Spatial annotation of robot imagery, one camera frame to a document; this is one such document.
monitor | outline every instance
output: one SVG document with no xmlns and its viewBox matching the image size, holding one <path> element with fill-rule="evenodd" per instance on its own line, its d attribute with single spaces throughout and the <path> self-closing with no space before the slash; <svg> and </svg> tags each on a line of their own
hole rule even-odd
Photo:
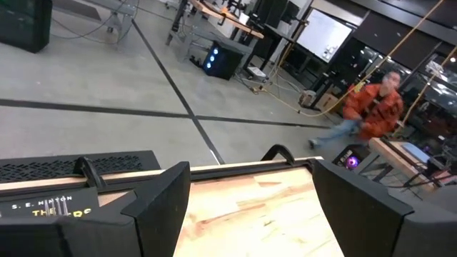
<svg viewBox="0 0 457 257">
<path fill-rule="evenodd" d="M 325 62 L 329 62 L 352 29 L 324 13 L 313 9 L 297 43 Z"/>
</svg>

person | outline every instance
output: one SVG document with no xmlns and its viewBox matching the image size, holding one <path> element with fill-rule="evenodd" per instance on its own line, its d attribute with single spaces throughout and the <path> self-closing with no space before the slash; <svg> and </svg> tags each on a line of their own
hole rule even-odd
<svg viewBox="0 0 457 257">
<path fill-rule="evenodd" d="M 381 84 L 368 84 L 360 91 L 352 91 L 343 108 L 344 121 L 325 136 L 309 140 L 309 146 L 316 148 L 347 136 L 354 129 L 358 129 L 359 143 L 392 131 L 403 112 L 403 100 L 397 92 L 400 80 L 400 74 L 391 71 L 383 77 Z"/>
</svg>

table leg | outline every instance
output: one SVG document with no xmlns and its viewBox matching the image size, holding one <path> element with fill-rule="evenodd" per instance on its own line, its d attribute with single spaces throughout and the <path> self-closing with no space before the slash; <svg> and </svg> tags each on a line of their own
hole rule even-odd
<svg viewBox="0 0 457 257">
<path fill-rule="evenodd" d="M 276 48 L 278 47 L 279 43 L 281 42 L 282 38 L 274 38 L 273 42 L 270 45 L 270 48 L 268 49 L 268 53 L 266 55 L 265 60 L 263 60 L 262 65 L 260 66 L 260 70 L 263 71 L 263 69 L 266 67 L 266 65 L 269 63 L 271 57 L 273 56 L 274 52 L 276 51 Z"/>
<path fill-rule="evenodd" d="M 119 32 L 118 42 L 117 42 L 118 46 L 120 46 L 120 47 L 126 45 L 127 33 L 129 32 L 129 30 L 132 26 L 132 20 L 133 20 L 132 17 L 129 15 L 124 15 L 124 17 L 122 17 L 122 29 Z"/>
<path fill-rule="evenodd" d="M 189 49 L 191 48 L 191 45 L 192 45 L 192 39 L 194 38 L 193 30 L 197 29 L 199 27 L 199 22 L 201 20 L 201 17 L 202 17 L 201 11 L 197 11 L 194 14 L 194 17 L 192 18 L 192 22 L 190 24 L 191 30 L 189 32 L 187 32 L 186 39 L 184 39 L 184 42 L 182 43 L 182 45 L 180 47 L 181 50 L 179 53 L 179 59 L 181 61 L 184 61 L 187 54 L 189 53 Z"/>
<path fill-rule="evenodd" d="M 383 179 L 387 174 L 389 174 L 393 170 L 392 166 L 386 167 L 384 170 L 380 172 L 375 178 L 373 178 L 373 181 L 379 182 L 381 179 Z"/>
<path fill-rule="evenodd" d="M 249 44 L 249 48 L 252 49 L 252 52 L 251 53 L 245 53 L 243 58 L 241 59 L 241 62 L 240 62 L 240 65 L 238 66 L 239 69 L 242 69 L 243 67 L 247 67 L 247 61 L 249 61 L 253 51 L 254 51 L 254 47 L 256 46 L 257 44 L 257 41 L 258 39 L 256 37 L 254 37 L 252 40 L 251 40 L 251 43 Z"/>
<path fill-rule="evenodd" d="M 171 29 L 169 32 L 168 37 L 166 38 L 165 45 L 169 46 L 171 43 L 171 40 L 173 39 L 173 36 L 171 35 L 171 32 L 178 32 L 179 31 L 179 21 L 181 20 L 181 17 L 184 15 L 184 11 L 186 9 L 188 0 L 181 0 L 181 3 L 179 3 L 178 10 L 176 11 L 176 15 L 173 20 L 173 24 L 171 25 Z"/>
<path fill-rule="evenodd" d="M 358 166 L 354 169 L 355 174 L 361 174 L 366 171 L 373 162 L 375 162 L 379 158 L 379 154 L 377 153 L 370 153 Z"/>
</svg>

computer tower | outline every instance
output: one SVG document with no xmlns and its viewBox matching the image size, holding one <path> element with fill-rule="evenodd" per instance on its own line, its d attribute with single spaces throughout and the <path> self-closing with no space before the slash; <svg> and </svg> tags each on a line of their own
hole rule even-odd
<svg viewBox="0 0 457 257">
<path fill-rule="evenodd" d="M 203 62 L 203 70 L 208 76 L 230 80 L 242 58 L 237 49 L 215 41 Z"/>
<path fill-rule="evenodd" d="M 49 43 L 51 0 L 0 0 L 0 42 L 31 53 Z"/>
<path fill-rule="evenodd" d="M 342 150 L 342 152 L 340 152 L 340 154 L 332 161 L 332 163 L 349 170 L 353 170 L 369 154 L 370 151 L 367 146 L 351 144 Z"/>
</svg>

